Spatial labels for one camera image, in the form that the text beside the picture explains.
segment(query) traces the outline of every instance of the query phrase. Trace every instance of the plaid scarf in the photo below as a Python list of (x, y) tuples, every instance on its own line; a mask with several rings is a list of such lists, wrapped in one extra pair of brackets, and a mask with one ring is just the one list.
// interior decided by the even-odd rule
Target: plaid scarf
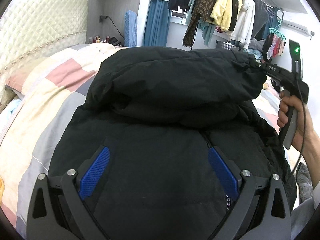
[(202, 17), (204, 21), (213, 19), (210, 17), (214, 6), (214, 0), (198, 0), (193, 9), (191, 20), (183, 38), (184, 47), (192, 47), (193, 40), (196, 35), (199, 19)]

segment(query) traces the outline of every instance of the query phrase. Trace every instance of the yellow fleece jacket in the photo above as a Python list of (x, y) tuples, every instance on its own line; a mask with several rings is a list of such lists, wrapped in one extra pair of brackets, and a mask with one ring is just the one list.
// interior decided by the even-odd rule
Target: yellow fleece jacket
[(228, 31), (232, 17), (232, 0), (217, 0), (210, 16), (222, 31)]

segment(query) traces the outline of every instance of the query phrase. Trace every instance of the hanging clothes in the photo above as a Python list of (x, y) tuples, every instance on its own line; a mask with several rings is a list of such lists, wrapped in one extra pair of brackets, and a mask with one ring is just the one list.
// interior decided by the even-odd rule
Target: hanging clothes
[(269, 14), (266, 10), (266, 4), (262, 0), (253, 0), (256, 6), (256, 13), (254, 15), (254, 23), (252, 29), (253, 39), (257, 33), (261, 30), (263, 25), (265, 25), (269, 20)]
[(217, 0), (210, 16), (222, 31), (228, 31), (232, 17), (232, 0)]
[(268, 60), (267, 52), (269, 51), (269, 48), (272, 45), (274, 36), (275, 35), (273, 33), (270, 33), (269, 36), (267, 37), (264, 45), (263, 45), (263, 48), (262, 48), (262, 56), (263, 56), (263, 59), (266, 61)]
[(229, 31), (232, 31), (232, 32), (235, 30), (236, 23), (237, 23), (238, 16), (239, 16), (239, 12), (240, 12), (240, 9), (242, 8), (242, 5), (243, 5), (242, 4), (243, 0), (237, 0), (237, 1), (238, 1), (238, 3), (237, 3), (236, 10), (234, 10), (232, 8), (232, 18), (231, 18), (231, 24), (230, 24), (230, 28), (229, 28)]
[(273, 49), (273, 57), (277, 56), (280, 50), (280, 43), (282, 40), (278, 38), (275, 48)]
[[(214, 7), (214, 5), (216, 4), (216, 2), (217, 2), (217, 0), (214, 0), (213, 5), (212, 5), (212, 9), (210, 10), (210, 14), (211, 14), (211, 12), (212, 12), (212, 10), (213, 10), (213, 7)], [(216, 25), (214, 19), (213, 19), (211, 16), (209, 17), (209, 19), (207, 20), (207, 22), (208, 22), (208, 23), (211, 23), (211, 24), (213, 24), (213, 25)]]
[(271, 57), (273, 56), (273, 50), (274, 50), (274, 48), (276, 46), (276, 43), (277, 43), (278, 39), (279, 38), (278, 38), (277, 35), (273, 36), (272, 44), (271, 44), (271, 46), (270, 46), (270, 48), (268, 49), (268, 52), (267, 52), (267, 58), (268, 59), (271, 59)]
[(244, 48), (248, 49), (251, 41), (252, 28), (255, 15), (255, 3), (253, 0), (245, 0), (236, 23), (235, 30), (228, 32), (231, 40), (244, 43)]
[(190, 6), (188, 6), (189, 2), (190, 0), (169, 0), (168, 9), (177, 11), (179, 6), (183, 11), (188, 11), (190, 9)]
[(284, 51), (284, 41), (282, 41), (281, 44), (280, 44), (279, 56), (282, 56), (283, 51)]
[(257, 41), (261, 41), (261, 40), (263, 39), (263, 32), (264, 32), (265, 28), (266, 28), (266, 24), (263, 25), (263, 27), (260, 29), (260, 31), (259, 31), (259, 32), (257, 33), (257, 35), (255, 36), (255, 39), (256, 39)]
[[(274, 8), (269, 7), (268, 10), (271, 10), (276, 15), (278, 15), (279, 8), (277, 8), (277, 7), (274, 7)], [(273, 13), (271, 13), (271, 12), (268, 12), (268, 14), (269, 14), (269, 20), (266, 23), (266, 27), (264, 29), (263, 36), (262, 36), (264, 39), (266, 39), (268, 37), (268, 35), (270, 33), (270, 28), (275, 28), (277, 30), (279, 29), (277, 16), (274, 15)]]
[(229, 31), (234, 31), (238, 19), (238, 7), (239, 7), (239, 1), (238, 0), (232, 0), (232, 15), (231, 15), (231, 22)]
[(194, 5), (195, 5), (195, 1), (196, 1), (196, 0), (190, 0), (190, 3), (188, 3), (188, 6), (190, 6), (190, 10), (189, 10), (188, 13), (187, 13), (186, 25), (189, 25), (189, 23), (190, 23), (191, 16), (192, 16), (192, 13), (193, 13), (193, 7), (194, 7)]
[(209, 22), (204, 22), (202, 18), (199, 21), (199, 29), (202, 31), (202, 38), (204, 39), (204, 45), (209, 46), (216, 26)]
[(214, 0), (199, 0), (194, 6), (193, 14), (191, 16), (190, 23), (188, 25), (186, 34), (183, 38), (182, 45), (185, 47), (192, 47), (193, 40), (196, 35), (196, 29), (198, 26), (198, 22), (202, 17), (204, 21), (207, 21), (210, 17), (210, 9)]

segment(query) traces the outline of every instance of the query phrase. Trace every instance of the blue towel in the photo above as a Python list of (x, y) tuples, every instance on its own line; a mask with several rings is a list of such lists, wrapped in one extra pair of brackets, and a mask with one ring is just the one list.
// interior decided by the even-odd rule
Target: blue towel
[(5, 127), (5, 125), (9, 121), (10, 116), (18, 108), (20, 103), (20, 99), (12, 100), (10, 104), (8, 104), (8, 106), (0, 113), (0, 132), (2, 131), (3, 127)]
[(130, 10), (124, 15), (124, 45), (137, 47), (137, 14)]

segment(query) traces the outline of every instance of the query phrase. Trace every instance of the white quilted cushion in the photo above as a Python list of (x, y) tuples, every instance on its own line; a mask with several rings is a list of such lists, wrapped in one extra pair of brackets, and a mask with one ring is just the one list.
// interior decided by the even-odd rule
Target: white quilted cushion
[(5, 79), (21, 66), (16, 63), (85, 43), (87, 15), (87, 0), (28, 0), (9, 5), (0, 19), (0, 112), (8, 103)]

